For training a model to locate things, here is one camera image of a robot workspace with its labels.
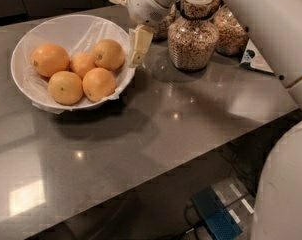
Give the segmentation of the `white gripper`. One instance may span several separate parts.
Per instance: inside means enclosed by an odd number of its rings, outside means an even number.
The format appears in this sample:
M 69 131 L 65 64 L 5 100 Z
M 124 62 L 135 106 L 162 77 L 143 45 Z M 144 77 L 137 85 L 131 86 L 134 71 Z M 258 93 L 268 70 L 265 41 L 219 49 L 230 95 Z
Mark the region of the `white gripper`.
M 153 29 L 149 26 L 159 25 L 169 14 L 171 8 L 163 7 L 156 0 L 109 1 L 116 5 L 127 6 L 131 19 L 139 24 L 135 29 L 129 30 L 129 61 L 131 65 L 140 65 L 148 53 L 153 39 Z

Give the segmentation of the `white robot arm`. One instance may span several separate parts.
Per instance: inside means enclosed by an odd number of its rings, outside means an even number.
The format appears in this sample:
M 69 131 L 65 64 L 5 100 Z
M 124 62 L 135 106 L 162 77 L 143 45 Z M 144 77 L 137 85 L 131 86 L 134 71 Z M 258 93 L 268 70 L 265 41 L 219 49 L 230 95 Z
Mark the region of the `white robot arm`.
M 216 125 L 223 112 L 233 118 L 233 136 L 211 143 L 207 152 L 138 187 L 138 203 L 109 230 L 109 240 L 165 240 L 171 229 L 198 224 L 191 240 L 229 232 L 235 219 L 215 204 L 231 180 L 255 196 L 254 213 L 243 215 L 239 240 L 302 240 L 302 112 L 283 112 L 246 130 L 237 117 L 274 112 L 293 101 L 271 76 L 220 67 L 207 71 L 198 96 L 201 115 Z M 221 96 L 224 110 L 214 105 Z

